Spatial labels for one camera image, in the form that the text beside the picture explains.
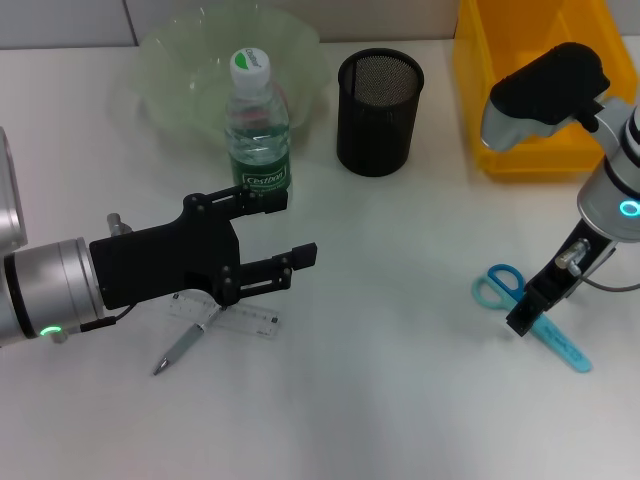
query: yellow container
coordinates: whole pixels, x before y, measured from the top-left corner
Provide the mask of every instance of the yellow container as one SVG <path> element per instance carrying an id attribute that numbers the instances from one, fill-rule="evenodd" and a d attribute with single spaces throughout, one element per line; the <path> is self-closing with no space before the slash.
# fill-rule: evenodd
<path id="1" fill-rule="evenodd" d="M 607 95 L 635 101 L 637 77 L 605 0 L 460 0 L 453 62 L 477 165 L 498 179 L 539 180 L 593 170 L 602 149 L 578 124 L 531 137 L 507 153 L 482 145 L 491 87 L 563 42 L 591 47 L 611 80 Z"/>

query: plastic bottle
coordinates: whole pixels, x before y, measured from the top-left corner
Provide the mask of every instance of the plastic bottle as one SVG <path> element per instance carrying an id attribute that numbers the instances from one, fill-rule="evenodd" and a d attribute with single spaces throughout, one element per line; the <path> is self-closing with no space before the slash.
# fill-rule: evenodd
<path id="1" fill-rule="evenodd" d="M 227 149 L 236 185 L 257 192 L 290 190 L 289 115 L 271 82 L 269 57 L 243 48 L 231 57 L 234 90 L 227 102 Z"/>

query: pen tip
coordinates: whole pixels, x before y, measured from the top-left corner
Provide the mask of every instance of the pen tip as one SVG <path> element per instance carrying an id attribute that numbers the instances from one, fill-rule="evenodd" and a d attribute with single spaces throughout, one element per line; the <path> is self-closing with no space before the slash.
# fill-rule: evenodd
<path id="1" fill-rule="evenodd" d="M 153 375 L 154 376 L 158 375 L 160 372 L 162 372 L 168 366 L 169 366 L 169 360 L 167 360 L 166 358 L 163 358 L 162 361 L 156 367 L 156 369 L 153 371 Z"/>

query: clear plastic bowl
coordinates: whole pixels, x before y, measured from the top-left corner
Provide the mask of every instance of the clear plastic bowl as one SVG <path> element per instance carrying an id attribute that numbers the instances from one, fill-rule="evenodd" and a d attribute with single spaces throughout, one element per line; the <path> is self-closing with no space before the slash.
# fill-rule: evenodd
<path id="1" fill-rule="evenodd" d="M 302 125 L 314 98 L 329 83 L 329 67 L 316 31 L 276 8 L 240 2 L 171 19 L 140 45 L 132 87 L 158 127 L 176 134 L 196 132 L 223 145 L 232 87 L 229 59 L 243 47 L 269 55 L 290 125 Z"/>

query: silver pen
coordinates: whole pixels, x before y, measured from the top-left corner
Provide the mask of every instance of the silver pen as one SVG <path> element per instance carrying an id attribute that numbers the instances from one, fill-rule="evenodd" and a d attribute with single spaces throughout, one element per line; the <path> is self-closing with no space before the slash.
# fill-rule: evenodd
<path id="1" fill-rule="evenodd" d="M 225 310 L 226 308 L 219 307 L 204 323 L 195 323 L 191 325 L 189 329 L 182 334 L 178 341 L 173 344 L 167 353 L 164 354 L 162 360 L 160 360 L 158 366 L 153 371 L 153 374 L 158 375 L 176 363 Z"/>

